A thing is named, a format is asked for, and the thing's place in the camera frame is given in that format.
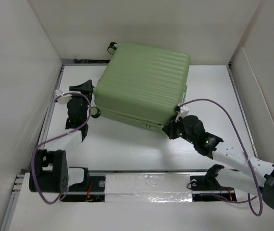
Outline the green suitcase with blue lining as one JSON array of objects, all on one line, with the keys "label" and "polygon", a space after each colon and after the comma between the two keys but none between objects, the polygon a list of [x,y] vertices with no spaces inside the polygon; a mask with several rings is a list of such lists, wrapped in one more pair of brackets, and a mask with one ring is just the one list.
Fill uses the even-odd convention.
[{"label": "green suitcase with blue lining", "polygon": [[130,42],[111,42],[110,62],[94,87],[105,118],[162,132],[186,97],[188,53]]}]

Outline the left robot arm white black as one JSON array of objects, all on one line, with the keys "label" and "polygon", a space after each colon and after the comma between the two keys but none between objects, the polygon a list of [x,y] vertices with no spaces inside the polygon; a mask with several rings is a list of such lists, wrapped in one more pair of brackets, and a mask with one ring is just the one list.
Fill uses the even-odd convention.
[{"label": "left robot arm white black", "polygon": [[94,87],[91,80],[70,86],[69,92],[54,92],[54,102],[65,105],[65,133],[37,145],[32,154],[29,189],[39,194],[64,194],[71,186],[85,191],[90,178],[84,167],[68,167],[67,155],[87,136]]}]

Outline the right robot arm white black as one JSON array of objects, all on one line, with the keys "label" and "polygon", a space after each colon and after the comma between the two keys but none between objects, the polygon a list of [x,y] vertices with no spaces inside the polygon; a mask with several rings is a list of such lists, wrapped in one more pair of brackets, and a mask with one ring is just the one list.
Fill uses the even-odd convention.
[{"label": "right robot arm white black", "polygon": [[260,195],[262,201],[274,210],[273,163],[246,157],[243,151],[236,150],[222,138],[207,132],[203,123],[194,115],[173,119],[162,129],[171,140],[182,138],[191,143],[200,155],[219,162],[207,171],[207,187],[231,187],[255,196]]}]

